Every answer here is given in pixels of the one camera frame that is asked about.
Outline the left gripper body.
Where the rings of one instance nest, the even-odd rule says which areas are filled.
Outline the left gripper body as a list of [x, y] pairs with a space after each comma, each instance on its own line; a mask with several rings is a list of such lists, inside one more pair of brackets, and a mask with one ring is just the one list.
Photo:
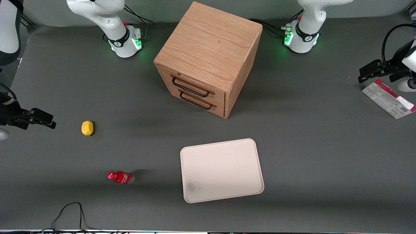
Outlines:
[[390, 82], [402, 78], [415, 78], [415, 38], [400, 47], [388, 61], [391, 70]]

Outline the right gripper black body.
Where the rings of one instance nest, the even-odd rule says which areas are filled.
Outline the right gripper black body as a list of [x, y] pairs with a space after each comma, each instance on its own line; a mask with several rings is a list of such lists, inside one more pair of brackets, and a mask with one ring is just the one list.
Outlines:
[[31, 124], [30, 118], [25, 115], [27, 110], [21, 108], [18, 101], [13, 101], [9, 105], [5, 103], [11, 101], [12, 98], [4, 93], [1, 93], [0, 104], [0, 124], [1, 126], [16, 126], [20, 129], [28, 129]]

